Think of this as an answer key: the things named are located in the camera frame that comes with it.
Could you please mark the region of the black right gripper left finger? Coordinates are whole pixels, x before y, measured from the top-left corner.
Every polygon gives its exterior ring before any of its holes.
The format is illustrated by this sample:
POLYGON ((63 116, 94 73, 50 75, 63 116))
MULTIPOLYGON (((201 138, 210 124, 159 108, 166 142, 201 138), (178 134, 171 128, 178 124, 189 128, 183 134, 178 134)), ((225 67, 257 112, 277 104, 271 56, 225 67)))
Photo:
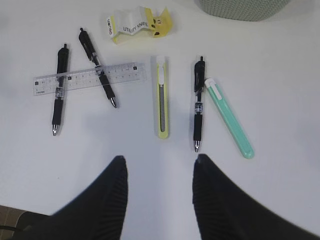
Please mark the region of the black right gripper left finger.
POLYGON ((22 234, 24 240, 119 240, 128 205, 122 155, 73 201, 22 234))

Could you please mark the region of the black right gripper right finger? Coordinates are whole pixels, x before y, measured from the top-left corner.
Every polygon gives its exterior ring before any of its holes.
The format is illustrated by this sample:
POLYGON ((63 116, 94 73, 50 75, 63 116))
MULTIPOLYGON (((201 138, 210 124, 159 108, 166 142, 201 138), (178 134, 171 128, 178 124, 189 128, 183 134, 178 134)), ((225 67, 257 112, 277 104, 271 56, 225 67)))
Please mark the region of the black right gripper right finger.
POLYGON ((203 240, 318 240, 237 186, 206 155, 194 163, 192 203, 203 240))

